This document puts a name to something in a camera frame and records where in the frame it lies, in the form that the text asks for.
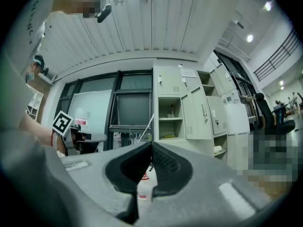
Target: face mask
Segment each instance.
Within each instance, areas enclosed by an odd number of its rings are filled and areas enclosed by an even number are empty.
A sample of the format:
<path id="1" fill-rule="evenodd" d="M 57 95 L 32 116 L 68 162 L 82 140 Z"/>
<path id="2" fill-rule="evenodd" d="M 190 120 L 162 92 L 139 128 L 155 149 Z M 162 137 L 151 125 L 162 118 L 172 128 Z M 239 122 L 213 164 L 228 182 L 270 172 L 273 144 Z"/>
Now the face mask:
<path id="1" fill-rule="evenodd" d="M 32 81 L 35 79 L 35 75 L 33 72 L 27 73 L 27 81 Z"/>

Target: whiteboard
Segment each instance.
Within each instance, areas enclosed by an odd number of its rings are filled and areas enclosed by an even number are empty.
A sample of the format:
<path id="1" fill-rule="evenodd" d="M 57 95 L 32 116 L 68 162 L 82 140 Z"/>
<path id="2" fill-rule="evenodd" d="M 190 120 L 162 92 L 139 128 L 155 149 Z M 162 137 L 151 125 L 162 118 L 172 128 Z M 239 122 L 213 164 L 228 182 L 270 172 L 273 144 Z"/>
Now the whiteboard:
<path id="1" fill-rule="evenodd" d="M 79 109 L 85 112 L 86 125 L 81 129 L 89 133 L 104 133 L 108 103 L 112 90 L 75 94 L 69 115 L 76 119 Z"/>

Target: window frame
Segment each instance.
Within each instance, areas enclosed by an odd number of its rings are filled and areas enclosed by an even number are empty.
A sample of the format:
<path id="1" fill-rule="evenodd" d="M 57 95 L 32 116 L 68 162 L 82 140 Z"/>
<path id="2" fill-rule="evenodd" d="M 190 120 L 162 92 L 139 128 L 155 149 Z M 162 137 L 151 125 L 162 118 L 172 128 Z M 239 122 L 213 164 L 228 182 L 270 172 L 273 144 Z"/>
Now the window frame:
<path id="1" fill-rule="evenodd" d="M 123 76 L 127 76 L 127 75 L 150 75 L 151 76 L 151 88 L 147 88 L 147 89 L 120 89 L 121 87 L 121 83 L 123 80 Z M 113 149 L 113 145 L 111 142 L 112 140 L 110 139 L 110 134 L 112 132 L 127 132 L 127 130 L 130 130 L 130 128 L 123 128 L 123 127 L 110 127 L 110 123 L 111 123 L 111 117 L 112 117 L 112 108 L 114 106 L 114 99 L 116 95 L 119 94 L 144 94 L 144 93 L 148 93 L 150 95 L 150 110 L 149 110 L 149 118 L 151 118 L 152 116 L 152 112 L 154 110 L 154 105 L 153 105 L 153 69 L 151 70 L 130 70 L 130 71 L 117 71 L 117 72 L 113 72 L 113 73 L 107 73 L 107 74 L 101 74 L 101 75 L 96 75 L 96 76 L 92 76 L 92 77 L 88 77 L 88 78 L 84 78 L 84 79 L 78 79 L 76 81 L 73 82 L 69 82 L 67 84 L 65 84 L 64 89 L 61 93 L 60 99 L 58 101 L 58 105 L 56 108 L 56 113 L 54 118 L 56 117 L 56 115 L 60 112 L 60 110 L 62 109 L 62 101 L 67 101 L 68 100 L 68 108 L 67 108 L 67 113 L 70 110 L 71 107 L 71 103 L 73 100 L 73 97 L 75 94 L 79 93 L 81 90 L 81 87 L 83 85 L 83 83 L 88 82 L 88 81 L 93 81 L 93 80 L 98 80 L 98 79 L 105 79 L 105 78 L 110 78 L 110 77 L 115 77 L 114 80 L 114 84 L 112 87 L 112 92 L 110 95 L 110 99 L 109 99 L 109 103 L 108 103 L 108 108 L 107 108 L 107 116 L 106 116 L 106 122 L 105 122 L 105 128 L 104 128 L 104 134 L 107 135 L 107 141 L 104 142 L 104 146 L 103 146 L 103 150 L 111 150 Z M 75 85 L 72 93 L 68 96 L 67 92 L 70 88 L 70 86 Z M 150 127 L 146 130 L 146 133 L 151 133 L 152 139 L 154 137 L 153 135 L 153 128 L 154 128 L 154 123 L 153 121 L 151 122 Z M 144 128 L 140 128 L 140 129 L 135 129 L 135 128 L 131 128 L 131 132 L 133 133 L 134 131 L 136 133 L 143 133 L 144 130 L 146 129 L 146 126 L 144 126 Z"/>

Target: wire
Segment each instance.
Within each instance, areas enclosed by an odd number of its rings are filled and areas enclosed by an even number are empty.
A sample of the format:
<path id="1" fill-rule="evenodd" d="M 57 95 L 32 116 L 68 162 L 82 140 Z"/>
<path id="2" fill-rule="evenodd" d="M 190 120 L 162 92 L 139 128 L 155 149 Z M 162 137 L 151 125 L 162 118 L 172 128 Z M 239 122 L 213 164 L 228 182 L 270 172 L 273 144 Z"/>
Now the wire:
<path id="1" fill-rule="evenodd" d="M 149 128 L 150 124 L 152 123 L 152 120 L 153 120 L 154 116 L 155 116 L 155 113 L 152 114 L 151 120 L 150 120 L 150 122 L 148 123 L 146 129 L 144 130 L 143 134 L 141 135 L 140 139 L 138 140 L 138 143 L 140 142 L 140 140 L 142 139 L 143 135 L 144 135 L 145 132 L 147 131 L 147 128 Z"/>

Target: cap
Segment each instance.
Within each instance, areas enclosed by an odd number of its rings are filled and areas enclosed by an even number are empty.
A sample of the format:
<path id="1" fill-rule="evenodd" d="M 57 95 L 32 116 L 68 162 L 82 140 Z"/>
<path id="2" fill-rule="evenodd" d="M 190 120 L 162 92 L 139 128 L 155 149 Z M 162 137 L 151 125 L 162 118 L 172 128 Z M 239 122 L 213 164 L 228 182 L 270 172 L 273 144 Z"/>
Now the cap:
<path id="1" fill-rule="evenodd" d="M 46 76 L 49 69 L 44 63 L 43 56 L 42 55 L 35 55 L 34 62 L 36 62 L 36 64 L 41 68 L 41 73 Z"/>

